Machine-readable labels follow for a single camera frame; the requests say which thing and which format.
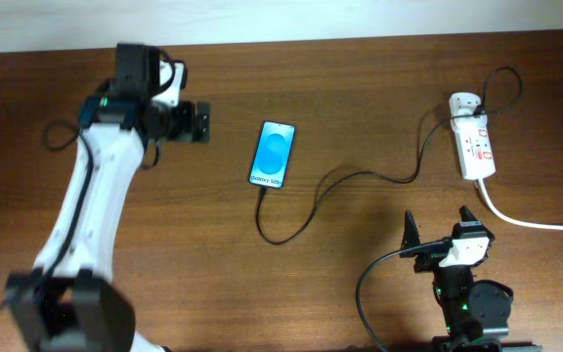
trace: wooden table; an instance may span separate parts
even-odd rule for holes
[[[264,243],[247,174],[263,120],[296,125],[286,183],[269,192],[263,222],[282,239],[305,220],[317,185],[361,169],[403,177],[416,143],[449,115],[456,91],[481,93],[495,67],[516,67],[525,94],[490,119],[498,172],[487,185],[518,219],[563,223],[563,31],[439,35],[169,48],[185,60],[182,98],[211,102],[208,145],[165,145],[139,172],[123,209],[115,285],[140,331],[174,350],[306,351],[372,346],[354,302],[369,262],[396,249],[410,209],[421,239],[447,236],[466,204],[497,240],[474,272],[511,286],[507,341],[563,351],[563,232],[497,219],[463,181],[448,128],[437,132],[420,176],[406,186],[370,177],[331,194],[295,242]],[[113,73],[113,50],[0,55],[0,298],[11,271],[30,269],[52,229],[75,150],[42,149],[50,120],[75,120]],[[489,108],[514,92],[491,85]],[[389,345],[446,334],[431,275],[412,260],[386,262],[364,290],[368,318]],[[0,351],[24,347],[8,313]]]

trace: power strip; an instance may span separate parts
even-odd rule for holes
[[[449,99],[451,116],[473,115],[480,102],[481,100],[475,94],[455,93]],[[490,148],[487,123],[488,116],[486,114],[451,120],[451,128],[455,132],[455,142],[457,143],[457,153],[459,154],[459,166],[464,180],[475,181],[475,186],[479,189],[486,205],[500,219],[514,225],[534,229],[563,231],[563,225],[537,224],[512,219],[498,211],[493,205],[484,183],[486,177],[493,175],[497,171],[493,151]]]
[[[480,98],[472,93],[453,94],[449,99],[451,116],[472,115],[480,101]],[[488,117],[484,114],[451,120],[464,180],[483,179],[497,171],[493,151],[490,148],[487,123]]]

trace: smartphone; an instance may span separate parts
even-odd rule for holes
[[[258,149],[253,158],[249,182],[263,187],[280,189],[294,140],[294,126],[264,122]]]

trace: power socket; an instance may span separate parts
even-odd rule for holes
[[[451,116],[471,115],[481,100],[472,93],[455,93],[449,99]],[[455,132],[459,166],[464,180],[483,179],[494,174],[495,159],[488,138],[488,116],[478,115],[451,120]]]

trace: black cable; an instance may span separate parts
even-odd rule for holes
[[[48,138],[49,132],[54,127],[57,126],[61,126],[70,130],[71,132],[74,133],[74,136],[59,146],[52,146],[49,144],[49,138]],[[42,287],[45,283],[47,283],[47,281],[51,279],[51,277],[54,275],[54,272],[56,271],[56,267],[58,267],[58,265],[65,258],[66,252],[70,247],[70,243],[72,242],[73,236],[75,234],[75,229],[77,228],[77,222],[79,221],[79,215],[81,213],[81,209],[84,204],[84,199],[86,198],[86,193],[88,191],[88,187],[90,185],[90,181],[93,175],[93,169],[95,168],[95,159],[93,158],[93,154],[91,153],[90,145],[88,144],[86,137],[84,137],[84,135],[80,133],[79,128],[77,128],[75,125],[73,125],[68,121],[54,121],[48,124],[47,126],[45,126],[42,135],[42,142],[44,147],[51,152],[62,151],[66,147],[70,146],[77,138],[79,138],[82,141],[82,144],[84,145],[86,154],[88,155],[88,163],[86,166],[86,176],[84,178],[82,188],[79,192],[79,198],[77,199],[77,204],[75,205],[73,216],[71,217],[70,226],[68,227],[68,232],[66,234],[65,241],[63,242],[63,245],[60,247],[58,255],[56,256],[56,260],[54,260],[54,263],[49,267],[49,269],[46,272],[44,272],[42,276],[36,279],[33,283],[30,283],[18,289],[17,292],[12,297],[7,297],[0,302],[0,313],[9,305],[13,306],[17,304],[21,300],[22,295],[25,294],[29,289]]]
[[[109,84],[111,82],[111,79],[107,78],[105,79],[102,84],[100,84],[96,89],[95,89],[95,94],[99,94],[99,95],[104,95],[108,89],[109,89]]]
[[[151,165],[147,165],[141,163],[141,169],[143,170],[151,170],[157,166],[157,163],[160,161],[160,157],[162,156],[162,147],[159,141],[155,142],[155,157],[153,158],[153,162]]]
[[[282,244],[286,244],[288,242],[295,240],[308,227],[308,225],[310,225],[310,222],[312,222],[312,219],[314,218],[314,215],[316,214],[317,210],[319,209],[319,206],[321,205],[321,202],[325,198],[325,196],[331,190],[333,190],[336,186],[338,186],[339,184],[341,184],[342,182],[344,182],[344,181],[346,181],[350,178],[360,176],[360,175],[371,175],[371,176],[375,176],[375,177],[377,177],[381,180],[392,182],[394,184],[400,184],[400,185],[405,185],[405,184],[409,184],[409,183],[414,182],[416,180],[416,178],[418,177],[418,174],[420,173],[420,165],[421,165],[421,162],[422,162],[422,158],[425,154],[425,149],[427,148],[427,145],[429,144],[429,141],[431,140],[431,137],[433,136],[434,132],[436,132],[438,130],[438,128],[440,128],[442,125],[444,125],[446,123],[451,123],[451,120],[458,119],[458,118],[477,117],[477,116],[480,116],[480,115],[490,116],[490,115],[503,113],[506,110],[511,109],[514,105],[516,105],[516,103],[518,103],[518,101],[520,100],[520,97],[523,94],[523,80],[521,79],[520,75],[518,74],[518,72],[514,68],[504,66],[504,67],[499,67],[499,68],[495,69],[494,71],[492,71],[488,75],[488,77],[486,77],[486,80],[484,81],[483,96],[482,96],[481,104],[479,105],[479,107],[482,107],[486,102],[486,96],[487,96],[487,93],[488,93],[488,82],[491,80],[491,78],[495,74],[497,74],[498,72],[500,72],[502,70],[510,71],[511,73],[514,74],[514,76],[516,76],[516,79],[518,80],[518,94],[509,104],[505,105],[502,108],[496,109],[496,110],[483,111],[483,108],[482,108],[482,110],[480,112],[477,112],[477,113],[472,113],[472,114],[469,114],[469,115],[452,116],[452,117],[445,118],[445,119],[441,120],[440,122],[438,122],[438,124],[436,124],[434,126],[434,128],[431,129],[431,131],[429,132],[429,134],[425,138],[425,142],[422,144],[422,148],[420,149],[420,152],[418,153],[418,156],[416,157],[416,168],[415,168],[414,172],[409,177],[405,177],[403,179],[396,179],[396,178],[391,178],[391,177],[382,175],[382,174],[375,172],[375,171],[358,171],[358,172],[354,172],[352,174],[349,174],[349,175],[342,177],[341,179],[334,182],[331,186],[329,186],[325,189],[325,191],[319,196],[318,200],[315,202],[315,204],[312,208],[312,211],[310,212],[310,215],[308,215],[308,219],[303,223],[303,225],[299,228],[299,230],[297,230],[292,236],[290,236],[289,238],[287,238],[285,240],[273,241],[273,240],[269,239],[264,234],[264,232],[262,231],[262,227],[261,227],[261,224],[260,224],[260,208],[262,206],[262,201],[264,199],[264,195],[267,192],[267,188],[265,188],[265,187],[260,188],[260,194],[258,196],[257,205],[256,205],[256,208],[255,208],[255,226],[258,230],[258,233],[260,234],[260,237],[262,237],[262,239],[264,239],[264,241],[266,241],[270,244],[273,244],[273,245],[282,245]]]
[[[368,334],[372,337],[372,339],[377,344],[377,347],[379,347],[379,349],[382,352],[388,352],[388,349],[386,349],[386,346],[384,346],[383,342],[381,342],[379,337],[377,337],[377,335],[375,334],[375,331],[373,331],[373,329],[370,327],[370,324],[368,323],[367,317],[364,315],[364,311],[362,310],[362,300],[360,298],[360,290],[362,288],[362,284],[364,283],[364,280],[367,278],[368,274],[370,274],[370,272],[377,265],[379,265],[381,262],[383,262],[386,259],[390,259],[393,256],[396,256],[396,255],[399,255],[399,254],[403,254],[403,253],[407,253],[407,252],[411,252],[411,251],[416,251],[416,250],[419,250],[419,249],[424,249],[424,248],[427,248],[427,247],[430,247],[430,246],[442,245],[442,244],[445,244],[447,241],[448,240],[438,240],[438,241],[434,241],[434,242],[428,242],[428,243],[420,244],[420,245],[417,245],[417,246],[414,246],[414,247],[411,247],[411,248],[399,249],[399,250],[393,251],[391,253],[388,253],[386,255],[383,255],[383,256],[379,257],[377,260],[370,263],[370,265],[368,265],[368,267],[364,270],[364,272],[360,276],[360,279],[358,280],[358,284],[356,285],[356,306],[358,307],[358,314],[360,315],[360,319],[362,320],[362,324],[364,324],[364,327],[367,329]]]

